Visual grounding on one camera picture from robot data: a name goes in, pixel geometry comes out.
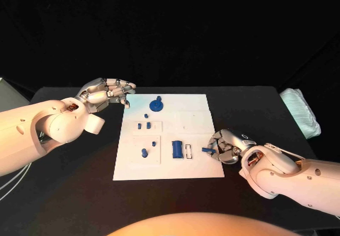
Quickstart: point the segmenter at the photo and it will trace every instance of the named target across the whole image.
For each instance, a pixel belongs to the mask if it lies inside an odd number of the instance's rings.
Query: white paper sheet
[[[165,108],[153,112],[149,105],[157,96]],[[225,177],[222,163],[202,152],[215,133],[206,95],[129,94],[127,100],[132,108],[124,110],[114,180]],[[152,122],[152,129],[139,130],[137,124],[144,126],[146,122]],[[149,144],[153,137],[156,147]],[[175,140],[182,141],[183,159],[172,156]],[[186,158],[188,144],[192,159]],[[142,148],[147,149],[150,160],[142,157]]]

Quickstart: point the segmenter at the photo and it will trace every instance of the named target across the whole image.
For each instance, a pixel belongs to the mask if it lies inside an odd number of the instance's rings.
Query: robotic hand
[[[106,120],[93,113],[108,103],[130,108],[126,93],[136,84],[98,78],[85,84],[75,98],[51,100],[0,113],[0,176],[74,141],[83,131],[98,134]]]
[[[215,144],[224,153],[208,155],[225,164],[242,158],[240,174],[263,197],[284,194],[303,206],[340,215],[340,163],[306,159],[273,144],[257,146],[248,135],[229,129],[214,134],[208,148]]]

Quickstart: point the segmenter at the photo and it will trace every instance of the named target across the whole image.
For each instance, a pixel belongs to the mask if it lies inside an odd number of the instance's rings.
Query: black background
[[[320,159],[339,161],[340,18],[332,8],[3,0],[0,77],[28,99],[41,87],[81,87],[98,77],[140,87],[300,88],[323,132],[309,142]]]

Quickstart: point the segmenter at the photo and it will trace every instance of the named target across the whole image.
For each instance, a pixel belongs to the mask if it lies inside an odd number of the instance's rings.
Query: blue round object
[[[150,109],[153,112],[159,112],[163,109],[162,97],[157,97],[157,100],[153,100],[150,103]]]

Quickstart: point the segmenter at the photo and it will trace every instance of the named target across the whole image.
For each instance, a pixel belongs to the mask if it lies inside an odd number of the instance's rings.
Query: blue object
[[[172,142],[172,157],[173,158],[183,158],[182,141]]]
[[[150,102],[150,109],[153,112],[159,112],[163,109],[162,97],[157,96],[157,99]]]
[[[205,147],[202,148],[202,151],[205,151],[205,152],[209,152],[209,151],[211,151],[212,153],[217,153],[217,150],[215,150],[215,149],[205,148]]]
[[[147,157],[147,149],[142,150],[142,156],[146,158]]]

